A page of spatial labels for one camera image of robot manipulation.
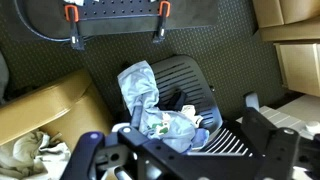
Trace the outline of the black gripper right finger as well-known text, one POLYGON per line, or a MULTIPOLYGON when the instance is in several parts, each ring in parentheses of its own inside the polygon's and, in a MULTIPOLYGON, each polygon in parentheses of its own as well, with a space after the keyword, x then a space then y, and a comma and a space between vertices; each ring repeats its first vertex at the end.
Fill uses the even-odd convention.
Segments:
POLYGON ((255 92, 243 96, 241 131, 262 157, 255 180, 290 180, 301 169, 312 180, 320 180, 320 139, 302 137, 288 127, 278 128, 259 111, 255 92))

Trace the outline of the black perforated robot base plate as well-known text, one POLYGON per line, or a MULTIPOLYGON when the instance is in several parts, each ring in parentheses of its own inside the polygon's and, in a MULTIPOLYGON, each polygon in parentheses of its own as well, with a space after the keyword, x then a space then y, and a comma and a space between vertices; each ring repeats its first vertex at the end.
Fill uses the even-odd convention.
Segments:
POLYGON ((77 20, 170 16, 169 0, 59 0, 62 15, 74 8, 77 20))

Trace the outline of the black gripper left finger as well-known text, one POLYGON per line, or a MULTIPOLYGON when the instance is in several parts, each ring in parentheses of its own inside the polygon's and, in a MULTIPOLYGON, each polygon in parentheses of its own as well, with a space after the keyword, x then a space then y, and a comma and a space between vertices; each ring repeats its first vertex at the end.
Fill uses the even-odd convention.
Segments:
POLYGON ((107 136, 91 131, 79 138, 61 180, 102 180, 109 169, 114 169, 118 180, 181 180, 187 175, 184 160, 168 145, 132 126, 107 136))

